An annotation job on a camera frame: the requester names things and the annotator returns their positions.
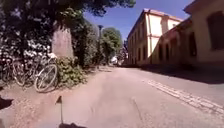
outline blue sky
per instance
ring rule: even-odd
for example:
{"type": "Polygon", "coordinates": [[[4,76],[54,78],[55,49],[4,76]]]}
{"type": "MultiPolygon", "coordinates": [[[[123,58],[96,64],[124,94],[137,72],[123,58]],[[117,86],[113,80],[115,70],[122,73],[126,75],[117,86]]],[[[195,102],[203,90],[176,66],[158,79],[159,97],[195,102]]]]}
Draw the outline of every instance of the blue sky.
{"type": "Polygon", "coordinates": [[[181,19],[188,15],[183,11],[184,7],[193,0],[136,0],[134,8],[109,8],[104,17],[95,17],[85,13],[85,17],[93,24],[101,24],[104,27],[115,27],[121,31],[125,40],[144,8],[154,9],[168,13],[181,19]]]}

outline yellow building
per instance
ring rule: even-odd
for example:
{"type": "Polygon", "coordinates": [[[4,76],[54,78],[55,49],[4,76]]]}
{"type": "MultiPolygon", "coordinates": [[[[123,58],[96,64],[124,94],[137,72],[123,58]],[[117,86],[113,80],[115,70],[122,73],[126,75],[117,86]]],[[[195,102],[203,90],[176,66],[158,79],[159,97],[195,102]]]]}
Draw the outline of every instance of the yellow building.
{"type": "Polygon", "coordinates": [[[224,69],[224,0],[195,0],[184,10],[193,22],[198,63],[224,69]]]}
{"type": "Polygon", "coordinates": [[[195,0],[184,11],[190,17],[181,22],[161,12],[144,10],[128,36],[129,64],[224,69],[224,0],[195,0]],[[144,23],[145,35],[135,38],[144,23]]]}
{"type": "Polygon", "coordinates": [[[144,9],[128,35],[128,64],[146,65],[161,35],[182,20],[163,12],[144,9]]]}

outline shrub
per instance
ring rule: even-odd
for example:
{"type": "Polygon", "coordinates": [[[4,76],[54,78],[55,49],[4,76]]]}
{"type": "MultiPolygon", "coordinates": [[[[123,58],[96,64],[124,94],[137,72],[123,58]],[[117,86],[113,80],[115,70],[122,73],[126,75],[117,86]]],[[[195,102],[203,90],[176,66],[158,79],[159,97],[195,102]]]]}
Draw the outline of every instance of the shrub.
{"type": "Polygon", "coordinates": [[[77,58],[59,58],[57,59],[59,68],[59,85],[69,88],[86,82],[85,73],[78,65],[77,58]]]}

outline curb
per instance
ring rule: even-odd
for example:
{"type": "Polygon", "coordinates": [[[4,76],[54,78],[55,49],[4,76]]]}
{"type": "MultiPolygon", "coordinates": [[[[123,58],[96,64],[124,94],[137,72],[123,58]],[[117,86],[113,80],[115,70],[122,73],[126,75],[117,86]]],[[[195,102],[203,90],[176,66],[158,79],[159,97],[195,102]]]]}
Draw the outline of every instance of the curb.
{"type": "Polygon", "coordinates": [[[216,114],[216,115],[224,118],[224,107],[219,104],[216,104],[207,99],[192,95],[190,93],[171,88],[167,85],[158,83],[153,80],[148,80],[147,83],[149,85],[155,87],[156,89],[158,89],[162,92],[165,92],[181,101],[184,101],[185,103],[187,103],[195,108],[201,109],[202,111],[205,111],[210,114],[216,114]]]}

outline street lamp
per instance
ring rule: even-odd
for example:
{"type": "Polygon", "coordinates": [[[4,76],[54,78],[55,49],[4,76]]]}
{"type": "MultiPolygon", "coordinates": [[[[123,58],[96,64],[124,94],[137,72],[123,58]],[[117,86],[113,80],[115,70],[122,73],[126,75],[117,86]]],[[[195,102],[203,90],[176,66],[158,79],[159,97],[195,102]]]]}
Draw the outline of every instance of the street lamp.
{"type": "Polygon", "coordinates": [[[100,41],[101,41],[101,30],[103,29],[103,25],[98,25],[99,28],[99,39],[97,41],[97,68],[99,69],[100,64],[100,41]]]}

